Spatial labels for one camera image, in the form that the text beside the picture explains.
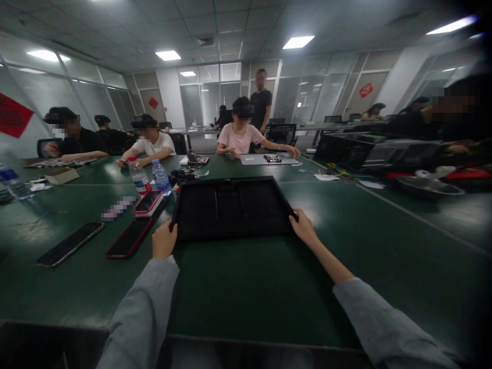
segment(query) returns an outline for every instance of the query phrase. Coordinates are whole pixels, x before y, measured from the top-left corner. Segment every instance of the hand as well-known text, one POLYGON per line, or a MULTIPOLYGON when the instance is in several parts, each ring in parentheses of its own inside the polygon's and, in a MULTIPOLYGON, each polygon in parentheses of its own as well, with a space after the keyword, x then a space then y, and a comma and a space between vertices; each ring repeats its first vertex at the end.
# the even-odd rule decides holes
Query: hand
POLYGON ((171 221, 161 225, 152 235, 152 258, 167 259, 173 252, 176 238, 178 237, 178 225, 175 224, 173 231, 169 229, 171 221))
POLYGON ((235 148, 229 148, 228 151, 235 156, 236 159, 241 160, 241 155, 236 152, 235 148))
POLYGON ((282 145, 282 148, 285 149, 289 154, 291 154, 294 159, 301 156, 301 152, 293 146, 282 145))
POLYGON ((319 242, 319 238, 316 235, 311 220, 304 214, 302 209, 292 208, 292 210, 299 216, 299 221, 297 222, 292 215, 289 215, 289 220, 291 221, 294 232, 308 247, 313 247, 319 242))

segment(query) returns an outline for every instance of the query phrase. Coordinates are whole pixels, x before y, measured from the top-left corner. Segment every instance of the red decoration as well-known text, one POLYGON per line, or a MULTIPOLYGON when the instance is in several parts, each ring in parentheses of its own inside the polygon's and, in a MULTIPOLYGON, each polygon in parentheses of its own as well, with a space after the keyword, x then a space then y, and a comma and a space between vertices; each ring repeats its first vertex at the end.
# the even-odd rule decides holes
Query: red decoration
POLYGON ((359 90, 360 97, 365 98, 367 95, 369 95, 373 91, 374 91, 373 85, 371 84, 371 82, 369 82, 367 85, 365 85, 364 87, 362 87, 359 90))
POLYGON ((150 100, 149 100, 149 105, 150 105, 153 109, 155 109, 155 108, 157 108, 157 105, 159 105, 159 103, 157 102, 157 100, 156 100, 156 99, 154 99, 153 97, 151 97, 151 98, 150 98, 150 100))
POLYGON ((34 112, 0 93, 0 132, 19 138, 34 112))

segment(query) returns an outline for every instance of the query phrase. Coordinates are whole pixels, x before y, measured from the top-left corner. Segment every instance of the plastic bottle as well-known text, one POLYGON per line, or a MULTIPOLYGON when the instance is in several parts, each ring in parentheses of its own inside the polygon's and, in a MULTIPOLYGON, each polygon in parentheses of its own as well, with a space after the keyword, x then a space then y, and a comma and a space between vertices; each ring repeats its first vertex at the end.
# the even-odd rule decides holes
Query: plastic bottle
POLYGON ((158 159, 152 160, 152 177, 154 177, 155 185, 159 191, 162 191, 164 196, 169 196, 172 192, 169 176, 164 167, 159 163, 158 159))
POLYGON ((34 196, 34 193, 19 179, 13 169, 0 163, 0 182, 18 200, 24 200, 34 196))
POLYGON ((144 196, 147 192, 152 190, 150 187, 149 179, 142 166, 138 163, 135 156, 130 156, 128 158, 130 162, 129 170, 132 177, 133 183, 137 187, 137 191, 141 196, 144 196))

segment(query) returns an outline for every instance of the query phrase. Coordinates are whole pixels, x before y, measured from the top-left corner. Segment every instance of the air vent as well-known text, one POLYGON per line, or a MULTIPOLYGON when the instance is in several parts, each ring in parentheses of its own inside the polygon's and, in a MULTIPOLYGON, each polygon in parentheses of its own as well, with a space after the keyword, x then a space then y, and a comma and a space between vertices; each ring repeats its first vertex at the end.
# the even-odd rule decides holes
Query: air vent
POLYGON ((197 38, 196 41, 200 47, 214 45, 214 39, 212 37, 197 38))

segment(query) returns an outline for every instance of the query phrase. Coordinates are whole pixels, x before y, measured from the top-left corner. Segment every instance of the phone with red case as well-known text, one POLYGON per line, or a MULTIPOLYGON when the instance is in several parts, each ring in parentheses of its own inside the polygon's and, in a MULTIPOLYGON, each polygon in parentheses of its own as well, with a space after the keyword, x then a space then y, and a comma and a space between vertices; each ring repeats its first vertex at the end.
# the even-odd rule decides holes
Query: phone with red case
POLYGON ((125 259, 131 256, 149 231, 153 218, 136 218, 131 222, 116 242, 106 251, 110 259, 125 259))

